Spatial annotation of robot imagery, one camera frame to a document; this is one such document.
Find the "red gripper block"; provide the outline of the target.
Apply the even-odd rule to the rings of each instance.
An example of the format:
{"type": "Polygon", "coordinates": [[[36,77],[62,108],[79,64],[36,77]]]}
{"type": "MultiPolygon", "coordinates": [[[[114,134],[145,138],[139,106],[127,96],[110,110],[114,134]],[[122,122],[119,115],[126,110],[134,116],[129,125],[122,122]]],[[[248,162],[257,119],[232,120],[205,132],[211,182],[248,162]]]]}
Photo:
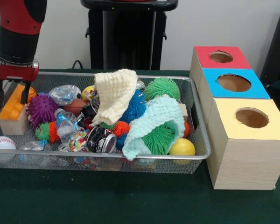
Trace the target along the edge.
{"type": "Polygon", "coordinates": [[[39,72],[39,62],[34,59],[32,63],[26,65],[11,64],[0,59],[0,103],[4,99],[3,80],[21,80],[25,87],[21,94],[21,104],[28,101],[31,82],[34,81],[39,72]]]}

